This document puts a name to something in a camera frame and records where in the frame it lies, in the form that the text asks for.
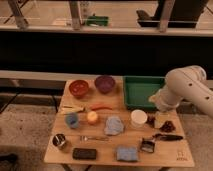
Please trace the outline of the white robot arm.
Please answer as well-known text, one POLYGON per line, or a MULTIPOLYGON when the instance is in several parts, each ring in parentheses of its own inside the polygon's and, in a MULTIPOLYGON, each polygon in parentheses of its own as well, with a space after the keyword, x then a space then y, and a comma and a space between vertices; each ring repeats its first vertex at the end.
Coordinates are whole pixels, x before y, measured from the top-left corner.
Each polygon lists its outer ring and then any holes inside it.
POLYGON ((213 91, 205 85, 206 79, 206 71, 197 65, 170 70, 164 86, 149 97, 157 108, 154 127, 161 128, 183 99, 213 119, 213 91))

